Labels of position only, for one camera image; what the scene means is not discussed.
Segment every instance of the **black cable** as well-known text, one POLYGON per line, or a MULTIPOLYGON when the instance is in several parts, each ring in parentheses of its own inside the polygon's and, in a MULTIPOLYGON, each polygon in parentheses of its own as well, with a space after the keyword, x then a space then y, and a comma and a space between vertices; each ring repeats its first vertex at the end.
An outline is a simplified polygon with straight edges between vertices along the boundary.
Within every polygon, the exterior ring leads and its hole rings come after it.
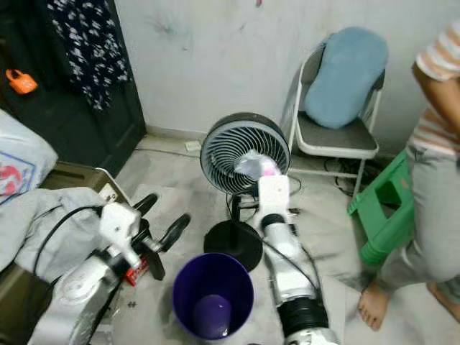
POLYGON ((61 225, 63 225, 63 223, 65 221, 67 221, 71 216, 73 216, 74 214, 76 214, 78 212, 81 212, 81 211, 84 211, 84 210, 99 211, 99 210, 101 210, 101 208, 102 208, 102 206, 82 206, 82 207, 76 208, 75 210, 72 210, 71 212, 69 212, 65 216, 63 216, 56 223, 56 225, 54 225, 54 227, 51 229, 51 231, 48 233, 48 235, 45 237, 45 239, 41 243, 40 248, 38 249, 38 252, 37 252, 37 256, 35 257, 34 266, 33 266, 33 270, 32 270, 33 275, 35 275, 35 276, 37 275, 38 261, 40 259, 40 256, 42 255, 43 249, 45 248, 46 244, 48 243, 48 241, 50 240, 52 235, 54 235, 54 233, 59 229, 59 227, 61 225))
MULTIPOLYGON (((231 209, 228 201, 228 194, 225 197, 226 200, 226 205, 227 205, 227 211, 229 212, 230 219, 233 219, 233 216, 231 215, 231 209)), ((315 261, 310 255, 310 253, 303 247, 302 250, 303 252, 307 255, 307 258, 311 261, 311 264, 313 266, 313 271, 315 272, 316 279, 318 281, 318 287, 316 287, 316 284, 313 283, 312 279, 294 262, 292 261, 289 257, 284 255, 282 252, 280 252, 277 248, 272 246, 269 242, 265 241, 263 238, 253 234, 251 231, 247 230, 244 226, 240 226, 238 221, 235 221, 235 225, 238 227, 238 229, 244 230, 248 235, 250 235, 252 238, 256 239, 259 242, 262 242, 265 246, 269 247, 272 251, 274 251, 276 254, 278 254, 280 257, 282 257, 284 260, 289 262, 291 266, 293 266, 297 271, 299 271, 307 280, 310 282, 310 284, 315 288, 316 293, 318 294, 318 299, 323 300, 323 285, 321 283, 321 280, 319 278, 319 273, 318 273, 318 268, 316 267, 315 261)))
MULTIPOLYGON (((74 214, 76 214, 78 212, 81 212, 81 211, 84 211, 84 210, 94 210, 94 211, 98 212, 101 209, 102 209, 102 206, 82 206, 82 207, 76 208, 75 210, 72 210, 71 212, 69 212, 65 216, 63 216, 56 223, 56 225, 54 225, 54 227, 51 229, 51 231, 45 237, 45 239, 43 240, 43 242, 41 243, 41 245, 40 245, 40 247, 38 249, 37 256, 35 257, 34 265, 33 265, 33 268, 32 268, 32 274, 34 275, 34 277, 37 276, 38 262, 40 260, 40 256, 42 255, 43 249, 45 248, 46 244, 51 239, 52 235, 59 229, 59 227, 61 225, 63 225, 63 223, 65 221, 67 221, 71 216, 73 216, 74 214)), ((24 326, 23 326, 24 337, 28 336, 29 326, 31 326, 31 323, 35 319, 35 314, 31 311, 31 309, 32 309, 32 292, 34 290, 34 284, 35 284, 33 279, 34 278, 31 277, 30 284, 29 284, 29 293, 26 296, 27 302, 24 304, 24 326)), ((54 287, 54 285, 55 285, 55 283, 57 281, 58 280, 55 280, 54 282, 51 283, 50 287, 47 289, 47 293, 49 292, 50 288, 54 287)))
MULTIPOLYGON (((247 206, 247 207, 239 207, 239 209, 241 210, 251 210, 251 209, 254 209, 254 213, 248 218, 248 219, 245 219, 244 221, 242 221, 243 223, 246 223, 248 221, 250 221, 251 219, 254 218, 254 216, 256 215, 257 213, 257 208, 259 207, 259 203, 256 202, 256 198, 254 196, 252 196, 252 200, 254 200, 255 204, 252 205, 252 206, 247 206)), ((230 212, 230 205, 229 205, 229 195, 226 194, 225 196, 225 202, 227 204, 227 210, 229 211, 229 216, 231 218, 231 212, 230 212)))
MULTIPOLYGON (((340 173, 347 173, 347 174, 356 174, 359 171, 359 164, 361 163, 361 160, 350 160, 350 159, 345 159, 345 158, 327 158, 324 160, 324 170, 325 171, 330 171, 328 169, 328 163, 331 160, 337 160, 337 163, 340 164, 340 173)), ((365 187, 366 185, 369 185, 381 172, 383 171, 383 167, 372 160, 367 160, 366 161, 366 166, 364 168, 364 171, 362 173, 362 187, 365 187)), ((340 186, 339 184, 339 176, 336 176, 334 178, 335 186, 346 196, 349 196, 350 198, 353 197, 353 191, 347 190, 343 187, 340 186)))
POLYGON ((199 158, 200 156, 195 156, 195 155, 187 155, 186 153, 179 153, 179 152, 173 152, 173 151, 164 151, 162 149, 142 149, 136 148, 134 151, 150 151, 150 152, 159 152, 159 153, 166 153, 169 155, 175 155, 175 156, 181 156, 181 157, 188 157, 188 158, 199 158))
POLYGON ((289 196, 294 196, 295 194, 299 193, 300 190, 302 189, 302 181, 300 180, 300 178, 295 178, 292 175, 288 175, 288 177, 292 178, 294 181, 297 181, 297 183, 299 184, 299 186, 298 186, 298 188, 296 190, 294 190, 293 192, 289 193, 289 196))

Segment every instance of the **plastic bag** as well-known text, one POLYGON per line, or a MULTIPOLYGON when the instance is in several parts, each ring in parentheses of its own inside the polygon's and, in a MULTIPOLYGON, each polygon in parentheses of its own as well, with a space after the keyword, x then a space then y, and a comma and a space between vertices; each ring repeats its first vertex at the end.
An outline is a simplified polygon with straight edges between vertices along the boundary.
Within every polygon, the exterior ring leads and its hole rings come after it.
POLYGON ((43 138, 0 109, 0 205, 35 189, 57 159, 43 138))
POLYGON ((281 175, 275 161, 266 155, 261 155, 255 149, 241 156, 235 164, 235 172, 256 181, 262 176, 281 175))

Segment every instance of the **toe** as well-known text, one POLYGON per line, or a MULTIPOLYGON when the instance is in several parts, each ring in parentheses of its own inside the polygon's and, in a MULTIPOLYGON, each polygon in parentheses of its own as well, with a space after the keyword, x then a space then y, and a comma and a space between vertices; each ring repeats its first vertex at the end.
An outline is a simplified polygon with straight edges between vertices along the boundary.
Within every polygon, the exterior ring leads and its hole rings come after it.
POLYGON ((369 325, 373 331, 377 331, 377 325, 378 325, 379 321, 377 320, 377 318, 373 318, 371 320, 371 324, 369 325))
POLYGON ((382 326, 382 320, 376 319, 372 326, 372 329, 377 332, 381 326, 382 326))
POLYGON ((361 317, 362 317, 362 320, 363 320, 364 322, 366 322, 367 316, 368 316, 367 310, 366 310, 366 309, 363 309, 363 310, 361 311, 361 317))
POLYGON ((364 308, 364 293, 363 295, 361 295, 361 298, 359 299, 358 303, 358 309, 361 310, 362 308, 364 308))
POLYGON ((372 321, 374 320, 374 318, 370 315, 367 316, 366 318, 366 323, 369 327, 372 327, 372 321))

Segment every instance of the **purple trash bin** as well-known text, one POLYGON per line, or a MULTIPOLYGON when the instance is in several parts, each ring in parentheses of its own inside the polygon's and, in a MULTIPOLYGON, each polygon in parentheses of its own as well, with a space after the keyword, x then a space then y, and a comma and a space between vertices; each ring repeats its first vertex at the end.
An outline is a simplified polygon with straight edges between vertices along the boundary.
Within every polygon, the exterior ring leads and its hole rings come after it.
POLYGON ((234 334, 248 319, 253 303, 248 272, 226 254, 207 253, 192 259, 174 282, 175 315, 188 332, 201 339, 234 334))

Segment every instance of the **blue pillow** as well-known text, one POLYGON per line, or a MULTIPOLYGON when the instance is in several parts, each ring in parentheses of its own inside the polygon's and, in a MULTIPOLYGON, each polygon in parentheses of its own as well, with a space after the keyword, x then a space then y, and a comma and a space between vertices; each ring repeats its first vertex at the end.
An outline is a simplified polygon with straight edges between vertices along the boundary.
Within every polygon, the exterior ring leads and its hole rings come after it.
POLYGON ((387 59, 387 43, 373 32, 348 27, 333 34, 305 97, 307 115, 332 129, 355 120, 387 59))

